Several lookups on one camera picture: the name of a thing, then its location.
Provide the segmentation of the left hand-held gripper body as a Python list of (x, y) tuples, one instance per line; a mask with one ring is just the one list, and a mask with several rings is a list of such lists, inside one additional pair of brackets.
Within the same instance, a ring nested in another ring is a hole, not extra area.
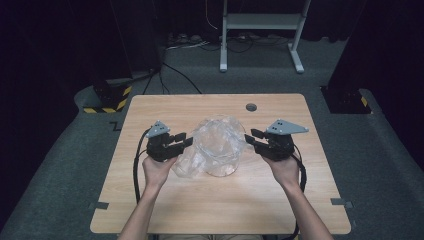
[(183, 149), (177, 148), (175, 135), (170, 135), (169, 131), (168, 126), (157, 120), (146, 133), (147, 154), (158, 162), (177, 157), (183, 152)]

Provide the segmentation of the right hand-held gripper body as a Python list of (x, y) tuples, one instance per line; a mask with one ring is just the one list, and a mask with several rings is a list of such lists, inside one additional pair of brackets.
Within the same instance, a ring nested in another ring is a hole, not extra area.
[(295, 151), (292, 134), (308, 131), (307, 127), (277, 119), (263, 131), (266, 143), (260, 142), (259, 146), (255, 146), (255, 152), (273, 161), (288, 159)]

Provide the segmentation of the person's left hand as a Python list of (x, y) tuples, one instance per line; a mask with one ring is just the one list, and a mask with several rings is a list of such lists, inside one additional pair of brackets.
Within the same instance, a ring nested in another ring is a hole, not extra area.
[(145, 187), (149, 190), (160, 190), (167, 181), (169, 171), (177, 158), (171, 158), (165, 162), (158, 162), (151, 157), (143, 160), (142, 166), (145, 175)]

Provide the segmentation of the person's right hand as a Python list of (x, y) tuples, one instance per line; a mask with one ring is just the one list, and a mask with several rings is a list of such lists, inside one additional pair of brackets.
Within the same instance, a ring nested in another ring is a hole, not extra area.
[(299, 189), (299, 167), (294, 158), (273, 161), (266, 157), (263, 160), (270, 166), (277, 183), (285, 190)]

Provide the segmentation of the black base with yellow stripes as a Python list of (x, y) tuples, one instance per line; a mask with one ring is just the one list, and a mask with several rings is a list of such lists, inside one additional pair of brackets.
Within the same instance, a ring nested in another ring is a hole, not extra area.
[(333, 114), (371, 114), (368, 101), (358, 91), (322, 86), (320, 88), (329, 111)]
[(126, 105), (132, 87), (120, 85), (107, 88), (94, 88), (96, 96), (100, 100), (99, 106), (84, 106), (85, 113), (116, 113), (121, 112)]

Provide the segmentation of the power strip with plugs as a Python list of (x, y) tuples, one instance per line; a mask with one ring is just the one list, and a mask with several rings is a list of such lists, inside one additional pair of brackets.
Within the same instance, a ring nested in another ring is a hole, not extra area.
[(170, 34), (167, 42), (167, 50), (197, 48), (208, 45), (209, 42), (203, 40), (199, 35), (188, 36), (187, 34)]

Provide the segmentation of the white metal stand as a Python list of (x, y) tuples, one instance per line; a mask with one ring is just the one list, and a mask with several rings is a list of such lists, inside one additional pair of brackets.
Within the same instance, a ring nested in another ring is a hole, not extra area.
[(227, 32), (229, 30), (294, 30), (294, 39), (287, 44), (287, 47), (296, 72), (302, 74), (304, 67), (298, 55), (297, 48), (310, 4), (311, 0), (305, 0), (302, 12), (296, 14), (229, 13), (227, 10), (228, 0), (223, 0), (219, 70), (221, 72), (228, 70)]

